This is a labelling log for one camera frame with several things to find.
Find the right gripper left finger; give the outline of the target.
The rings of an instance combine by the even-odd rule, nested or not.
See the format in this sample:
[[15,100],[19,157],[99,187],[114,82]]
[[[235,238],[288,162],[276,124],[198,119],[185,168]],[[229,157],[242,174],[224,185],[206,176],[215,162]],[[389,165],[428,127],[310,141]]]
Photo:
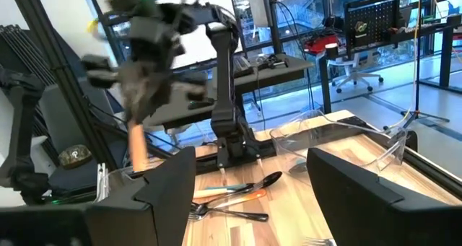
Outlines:
[[186,147],[96,203],[0,208],[0,246],[181,246],[195,176]]

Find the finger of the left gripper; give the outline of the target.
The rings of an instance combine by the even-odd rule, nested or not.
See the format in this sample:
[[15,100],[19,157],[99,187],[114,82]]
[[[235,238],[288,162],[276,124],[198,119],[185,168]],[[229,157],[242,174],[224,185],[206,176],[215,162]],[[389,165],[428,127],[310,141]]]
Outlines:
[[151,84],[144,106],[144,123],[193,123],[211,117],[214,101],[207,99],[209,81],[166,79]]
[[102,56],[85,55],[81,59],[88,82],[98,88],[110,89],[120,86],[126,120],[142,122],[144,115],[144,70],[135,62],[126,61],[112,68]]

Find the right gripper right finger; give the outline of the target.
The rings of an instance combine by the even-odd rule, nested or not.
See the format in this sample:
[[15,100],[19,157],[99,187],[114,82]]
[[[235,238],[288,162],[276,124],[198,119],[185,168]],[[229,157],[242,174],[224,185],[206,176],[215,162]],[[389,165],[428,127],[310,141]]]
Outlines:
[[462,206],[424,196],[322,149],[310,148],[306,165],[337,246],[462,246]]

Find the peach-handled fork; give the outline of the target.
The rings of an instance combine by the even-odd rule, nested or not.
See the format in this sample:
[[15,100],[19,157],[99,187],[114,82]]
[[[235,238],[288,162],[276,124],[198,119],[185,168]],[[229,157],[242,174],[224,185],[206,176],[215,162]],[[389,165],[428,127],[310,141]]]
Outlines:
[[220,196],[234,192],[234,190],[227,188],[216,188],[216,189],[206,189],[206,190],[197,190],[193,194],[193,199],[208,198],[213,196]]
[[149,163],[147,143],[142,125],[133,120],[128,122],[128,145],[133,170],[144,171]]

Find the red-handled fork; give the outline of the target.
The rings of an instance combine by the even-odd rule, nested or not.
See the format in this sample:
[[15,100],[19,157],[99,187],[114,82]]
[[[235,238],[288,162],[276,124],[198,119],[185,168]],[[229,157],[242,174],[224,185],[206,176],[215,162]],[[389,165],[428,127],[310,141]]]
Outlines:
[[232,206],[232,205],[235,205],[235,204],[244,203],[246,201],[251,201],[251,200],[258,199],[258,198],[262,198],[265,195],[266,195],[266,190],[265,189],[260,189],[260,190],[257,190],[255,192],[252,192],[252,193],[246,194],[244,196],[241,196],[239,198],[235,198],[235,199],[232,199],[230,201],[221,203],[221,204],[217,205],[217,208],[225,208],[225,207]]

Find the clear plastic bin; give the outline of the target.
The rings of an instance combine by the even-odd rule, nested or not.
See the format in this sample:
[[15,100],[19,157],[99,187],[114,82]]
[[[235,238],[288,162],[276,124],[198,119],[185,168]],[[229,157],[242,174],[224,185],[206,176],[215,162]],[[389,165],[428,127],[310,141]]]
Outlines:
[[319,148],[366,170],[398,172],[404,160],[407,130],[375,130],[356,116],[334,120],[319,110],[306,111],[270,131],[284,172],[308,181],[308,149]]
[[109,172],[105,165],[97,168],[97,192],[94,204],[114,206],[116,208],[131,207],[134,196],[147,184],[143,177],[131,177],[132,167]]

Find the black keyboard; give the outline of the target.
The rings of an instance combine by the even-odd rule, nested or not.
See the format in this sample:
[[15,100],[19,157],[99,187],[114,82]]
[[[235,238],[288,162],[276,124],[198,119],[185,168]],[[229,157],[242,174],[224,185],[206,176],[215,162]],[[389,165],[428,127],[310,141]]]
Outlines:
[[233,58],[234,77],[248,76],[255,72],[255,67],[252,66],[245,56],[236,56]]

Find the camouflage cap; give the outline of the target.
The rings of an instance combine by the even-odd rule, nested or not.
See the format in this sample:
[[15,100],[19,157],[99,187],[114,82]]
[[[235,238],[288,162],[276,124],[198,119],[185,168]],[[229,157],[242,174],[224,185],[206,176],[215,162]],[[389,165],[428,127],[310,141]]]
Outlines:
[[86,164],[91,159],[92,152],[82,144],[71,146],[63,150],[58,156],[61,166],[66,170]]

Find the grey desk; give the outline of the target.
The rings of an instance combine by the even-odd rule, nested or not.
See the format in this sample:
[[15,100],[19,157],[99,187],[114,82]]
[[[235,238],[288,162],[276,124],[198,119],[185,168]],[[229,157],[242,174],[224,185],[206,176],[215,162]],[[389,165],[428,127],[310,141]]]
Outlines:
[[[305,60],[288,56],[277,55],[280,59],[287,59],[289,66],[277,66],[275,69],[264,69],[258,73],[242,76],[235,79],[235,93],[242,95],[256,90],[258,87],[268,87],[284,82],[301,79],[307,68],[314,64]],[[163,125],[165,128],[176,128],[189,123],[208,119],[212,116],[214,105],[189,110],[189,100],[186,93],[180,90],[172,91],[170,102],[158,108],[155,113],[143,122],[145,128],[154,128]]]

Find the black spoon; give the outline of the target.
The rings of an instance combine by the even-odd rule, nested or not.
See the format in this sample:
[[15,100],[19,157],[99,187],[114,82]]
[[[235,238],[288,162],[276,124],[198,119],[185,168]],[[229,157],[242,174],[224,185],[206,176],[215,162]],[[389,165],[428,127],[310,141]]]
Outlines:
[[281,171],[273,172],[270,175],[267,175],[264,179],[262,179],[258,183],[249,183],[248,185],[246,185],[243,188],[234,190],[231,193],[227,193],[226,195],[219,196],[218,198],[214,198],[214,199],[212,199],[210,201],[207,201],[206,203],[202,203],[201,205],[208,206],[210,203],[214,203],[215,201],[220,201],[220,200],[223,200],[225,198],[229,198],[231,196],[237,196],[237,195],[240,195],[240,194],[252,193],[252,192],[254,192],[256,190],[266,188],[266,187],[272,185],[273,183],[275,183],[281,176],[282,176]]

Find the red object on desk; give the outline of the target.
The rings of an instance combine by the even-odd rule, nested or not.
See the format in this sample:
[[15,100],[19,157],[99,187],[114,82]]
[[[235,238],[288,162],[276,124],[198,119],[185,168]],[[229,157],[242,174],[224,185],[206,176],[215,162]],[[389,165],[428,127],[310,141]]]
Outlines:
[[305,42],[304,51],[313,54],[322,53],[326,49],[326,45],[332,43],[339,44],[339,39],[335,35],[317,37]]

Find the black tripod stand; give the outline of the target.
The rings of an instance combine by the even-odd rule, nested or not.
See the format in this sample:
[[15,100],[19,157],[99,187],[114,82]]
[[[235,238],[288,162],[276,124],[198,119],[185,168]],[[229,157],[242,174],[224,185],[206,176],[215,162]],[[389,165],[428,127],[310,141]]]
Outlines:
[[397,123],[390,126],[383,126],[384,131],[389,131],[391,128],[398,127],[404,122],[403,128],[408,128],[410,124],[417,120],[419,116],[424,118],[434,118],[441,120],[442,122],[449,123],[450,120],[436,115],[430,115],[428,113],[422,113],[419,110],[419,80],[420,80],[420,58],[421,58],[421,26],[422,26],[422,0],[418,0],[418,14],[417,23],[414,28],[414,72],[412,82],[412,99],[411,104],[407,111],[404,111],[403,118]]

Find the black pegboard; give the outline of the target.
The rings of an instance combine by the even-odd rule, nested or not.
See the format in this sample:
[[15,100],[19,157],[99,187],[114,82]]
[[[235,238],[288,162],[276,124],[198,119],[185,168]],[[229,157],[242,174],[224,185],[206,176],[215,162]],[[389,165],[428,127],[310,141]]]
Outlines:
[[344,4],[346,55],[369,45],[389,43],[400,24],[400,0],[358,0]]

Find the black frame clamp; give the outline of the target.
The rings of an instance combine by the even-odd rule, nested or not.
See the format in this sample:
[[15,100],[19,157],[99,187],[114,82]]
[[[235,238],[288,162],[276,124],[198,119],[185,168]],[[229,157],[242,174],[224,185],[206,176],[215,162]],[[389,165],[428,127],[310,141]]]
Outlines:
[[406,146],[414,151],[418,151],[418,136],[415,131],[407,132]]

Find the teal-handled fork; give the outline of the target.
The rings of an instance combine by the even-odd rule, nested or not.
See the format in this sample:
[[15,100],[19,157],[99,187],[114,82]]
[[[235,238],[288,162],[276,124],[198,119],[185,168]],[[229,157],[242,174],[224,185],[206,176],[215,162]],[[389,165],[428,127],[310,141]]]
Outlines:
[[246,187],[247,185],[250,185],[250,183],[242,183],[238,185],[225,185],[225,186],[209,186],[209,187],[204,188],[204,190],[216,190],[216,189],[238,190],[238,189]]

